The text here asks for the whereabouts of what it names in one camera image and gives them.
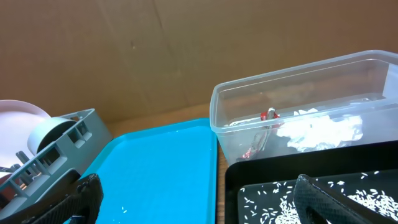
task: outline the clear plastic container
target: clear plastic container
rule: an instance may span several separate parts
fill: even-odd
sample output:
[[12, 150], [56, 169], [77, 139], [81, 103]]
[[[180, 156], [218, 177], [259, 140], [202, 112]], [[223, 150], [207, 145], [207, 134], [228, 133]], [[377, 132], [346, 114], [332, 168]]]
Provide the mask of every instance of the clear plastic container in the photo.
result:
[[[368, 50], [219, 84], [211, 129], [229, 165], [397, 140], [397, 65]], [[280, 118], [262, 120], [269, 108]]]

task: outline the black tray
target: black tray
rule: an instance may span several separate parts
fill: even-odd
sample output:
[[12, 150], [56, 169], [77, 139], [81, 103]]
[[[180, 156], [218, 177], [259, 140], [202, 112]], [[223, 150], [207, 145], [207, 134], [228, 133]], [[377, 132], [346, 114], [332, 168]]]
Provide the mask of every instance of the black tray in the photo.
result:
[[237, 162], [225, 174], [225, 223], [239, 223], [238, 193], [245, 185], [398, 169], [398, 141]]

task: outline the brown cardboard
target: brown cardboard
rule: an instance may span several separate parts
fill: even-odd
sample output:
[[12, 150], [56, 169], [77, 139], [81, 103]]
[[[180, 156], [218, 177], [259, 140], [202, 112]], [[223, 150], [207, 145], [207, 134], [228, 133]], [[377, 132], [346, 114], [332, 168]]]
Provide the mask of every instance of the brown cardboard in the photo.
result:
[[0, 1], [0, 99], [106, 121], [208, 103], [215, 85], [398, 52], [395, 0]]

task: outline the blue tray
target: blue tray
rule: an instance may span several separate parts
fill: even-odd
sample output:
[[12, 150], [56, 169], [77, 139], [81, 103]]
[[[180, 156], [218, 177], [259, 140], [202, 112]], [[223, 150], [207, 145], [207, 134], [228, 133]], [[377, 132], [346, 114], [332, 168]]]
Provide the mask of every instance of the blue tray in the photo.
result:
[[217, 140], [209, 119], [122, 135], [83, 176], [97, 173], [97, 223], [215, 223]]

